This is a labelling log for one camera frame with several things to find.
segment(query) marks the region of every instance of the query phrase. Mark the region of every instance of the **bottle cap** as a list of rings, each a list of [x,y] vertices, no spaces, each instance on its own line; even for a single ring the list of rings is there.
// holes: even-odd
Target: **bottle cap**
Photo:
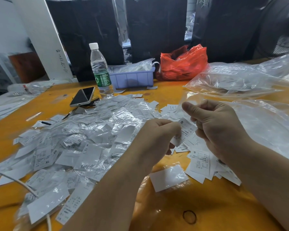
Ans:
[[[89,46],[90,46],[91,50],[99,49],[99,44],[98,43],[90,43]]]

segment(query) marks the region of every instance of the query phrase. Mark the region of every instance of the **forearm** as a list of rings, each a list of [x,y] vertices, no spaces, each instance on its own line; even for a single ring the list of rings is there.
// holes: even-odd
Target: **forearm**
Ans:
[[[62,230],[127,231],[137,192],[145,176],[135,153],[127,150]]]
[[[254,141],[225,155],[225,163],[289,231],[289,159]]]

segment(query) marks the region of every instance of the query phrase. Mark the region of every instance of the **fan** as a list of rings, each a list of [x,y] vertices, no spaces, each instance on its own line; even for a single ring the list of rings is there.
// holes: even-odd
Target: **fan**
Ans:
[[[247,54],[253,59],[289,54],[289,0],[271,0],[265,7]]]

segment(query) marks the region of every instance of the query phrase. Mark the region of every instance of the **water bottle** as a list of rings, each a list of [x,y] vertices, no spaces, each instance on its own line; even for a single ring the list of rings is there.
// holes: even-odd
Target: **water bottle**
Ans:
[[[91,68],[102,97],[113,94],[107,62],[99,51],[98,43],[90,43]]]

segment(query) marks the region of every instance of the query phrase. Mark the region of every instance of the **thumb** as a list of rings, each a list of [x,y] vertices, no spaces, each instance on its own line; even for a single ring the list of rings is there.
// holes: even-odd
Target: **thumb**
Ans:
[[[181,134],[181,126],[178,122],[171,122],[166,125],[160,126],[159,129],[162,131],[162,135],[166,136],[169,141],[175,135]]]
[[[183,102],[182,109],[185,112],[187,112],[188,115],[199,120],[200,122],[203,122],[205,119],[209,118],[212,112],[205,109],[201,109],[189,102]]]

